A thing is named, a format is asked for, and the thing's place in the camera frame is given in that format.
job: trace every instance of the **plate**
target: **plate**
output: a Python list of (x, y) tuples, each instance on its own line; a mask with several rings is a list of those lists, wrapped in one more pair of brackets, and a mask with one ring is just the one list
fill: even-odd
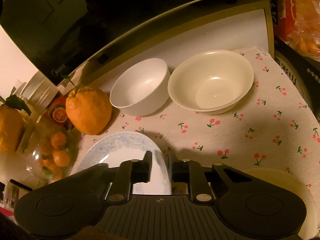
[(308, 188), (300, 182), (294, 175), (284, 171), (278, 171), (268, 168), (249, 169), (245, 173), (272, 183), (278, 187), (284, 188), (299, 196), (306, 205), (307, 216), (298, 233), (302, 239), (307, 240), (313, 238), (317, 233), (317, 209), (312, 194)]
[(77, 172), (98, 163), (108, 163), (113, 168), (127, 160), (142, 160), (147, 150), (152, 152), (150, 182), (134, 184), (133, 194), (170, 195), (171, 182), (163, 154), (149, 137), (139, 132), (122, 131), (102, 138), (90, 148)]

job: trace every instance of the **metal screw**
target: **metal screw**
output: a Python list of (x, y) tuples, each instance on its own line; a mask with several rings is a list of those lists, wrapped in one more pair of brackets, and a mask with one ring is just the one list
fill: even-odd
[(109, 200), (113, 201), (113, 202), (118, 202), (124, 199), (124, 196), (121, 194), (112, 194), (111, 196), (109, 196)]
[(196, 196), (196, 199), (201, 201), (201, 202), (206, 202), (206, 201), (211, 200), (212, 198), (208, 194), (199, 194), (199, 195)]

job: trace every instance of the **cream bowl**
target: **cream bowl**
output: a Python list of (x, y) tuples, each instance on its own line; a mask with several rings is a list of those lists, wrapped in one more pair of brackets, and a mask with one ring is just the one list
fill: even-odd
[(117, 79), (110, 92), (110, 102), (128, 115), (152, 114), (169, 97), (169, 78), (170, 72), (162, 59), (143, 60)]
[(228, 50), (212, 50), (182, 62), (171, 74), (168, 92), (183, 108), (221, 114), (246, 95), (253, 78), (246, 58)]

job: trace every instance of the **white wall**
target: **white wall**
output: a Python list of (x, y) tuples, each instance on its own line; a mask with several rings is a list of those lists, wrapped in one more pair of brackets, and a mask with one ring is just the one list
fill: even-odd
[(37, 71), (0, 26), (0, 96), (7, 98), (17, 80), (27, 82)]

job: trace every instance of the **black microwave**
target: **black microwave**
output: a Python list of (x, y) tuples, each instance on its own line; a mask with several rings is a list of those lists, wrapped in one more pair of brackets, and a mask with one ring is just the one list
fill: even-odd
[(101, 49), (122, 34), (192, 1), (3, 0), (0, 24), (36, 68), (58, 85), (92, 55), (106, 62), (109, 55)]

